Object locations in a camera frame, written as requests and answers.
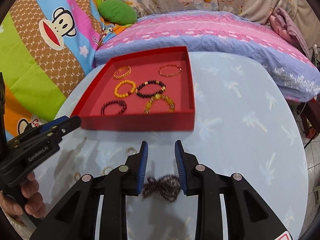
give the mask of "light blue tablecloth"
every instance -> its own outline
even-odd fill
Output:
[[[217,52],[189,53],[196,101],[193,132],[112,132],[78,129],[61,151],[36,169],[40,191],[51,209],[74,184],[74,174],[100,176],[124,164],[127,148],[149,144],[146,177],[177,174],[174,142],[216,173],[241,173],[298,239],[308,197],[307,162],[290,109],[266,70],[246,57]],[[57,117],[70,115],[100,71],[92,71],[72,92]],[[175,203],[153,196],[127,198],[129,239],[192,240],[197,197]],[[227,239],[225,210],[224,239]]]

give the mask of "hand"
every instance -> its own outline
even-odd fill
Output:
[[[32,172],[27,176],[28,181],[21,185],[21,192],[25,198],[28,199],[28,203],[25,205],[25,210],[29,215],[33,215],[35,218],[40,218],[45,215],[45,205],[43,198],[39,191],[39,183],[35,179],[35,174]],[[0,206],[8,215],[10,215],[17,222],[22,223],[19,218],[22,215],[22,208],[13,199],[5,196],[3,192],[0,192]]]

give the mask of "red tray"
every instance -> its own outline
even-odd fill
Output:
[[[174,77],[160,76],[158,70],[165,64],[177,64],[182,71]],[[113,73],[121,66],[126,65],[131,67],[131,74],[124,79],[116,80]],[[178,71],[178,69],[173,68],[170,71]],[[125,79],[134,81],[137,87],[148,80],[162,81],[166,85],[166,92],[163,94],[175,102],[175,111],[169,112],[167,103],[164,100],[157,100],[150,113],[145,114],[144,108],[150,99],[140,98],[134,93],[123,99],[127,104],[127,110],[124,114],[115,115],[121,107],[110,105],[105,109],[105,115],[101,116],[100,111],[103,104],[119,99],[115,97],[114,89],[120,81]],[[131,85],[124,84],[118,93],[126,93],[131,88]],[[140,92],[150,94],[159,89],[158,85],[151,84]],[[78,115],[81,118],[81,127],[89,130],[193,130],[195,101],[187,48],[153,49],[112,58],[89,85],[71,115]]]

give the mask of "yellow jade bracelet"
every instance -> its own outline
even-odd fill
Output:
[[[123,85],[123,84],[130,84],[130,85],[132,85],[132,89],[128,92],[128,93],[125,93],[125,94],[118,94],[118,89]],[[117,98],[126,98],[126,97],[128,97],[129,95],[131,95],[132,93],[134,93],[135,92],[135,90],[136,90],[136,84],[135,84],[135,82],[133,82],[133,81],[131,81],[131,80],[124,80],[124,81],[121,81],[117,86],[116,86],[116,88],[115,88],[115,96],[117,97]]]
[[[169,105],[170,112],[173,112],[175,110],[175,103],[172,101],[172,99],[168,98],[166,95],[156,94],[154,97],[151,97],[150,101],[146,104],[146,107],[144,108],[144,113],[148,114],[150,112],[150,109],[153,103],[156,100],[160,100],[160,99],[163,99],[164,101],[167,102],[167,104]]]

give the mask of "green cushion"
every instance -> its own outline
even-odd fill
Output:
[[[134,24],[138,19],[133,8],[120,0],[103,1],[98,11],[106,20],[119,25]]]

